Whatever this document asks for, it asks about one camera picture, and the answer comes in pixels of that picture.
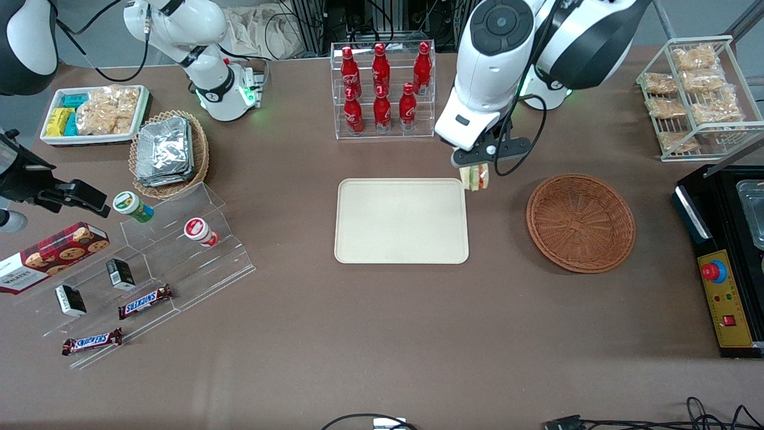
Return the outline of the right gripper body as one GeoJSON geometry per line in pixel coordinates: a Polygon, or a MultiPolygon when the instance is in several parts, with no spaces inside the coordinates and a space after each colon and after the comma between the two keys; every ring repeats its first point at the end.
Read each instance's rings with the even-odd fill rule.
{"type": "Polygon", "coordinates": [[[44,192],[55,189],[55,168],[16,141],[17,130],[2,130],[1,195],[16,203],[36,205],[44,192]]]}

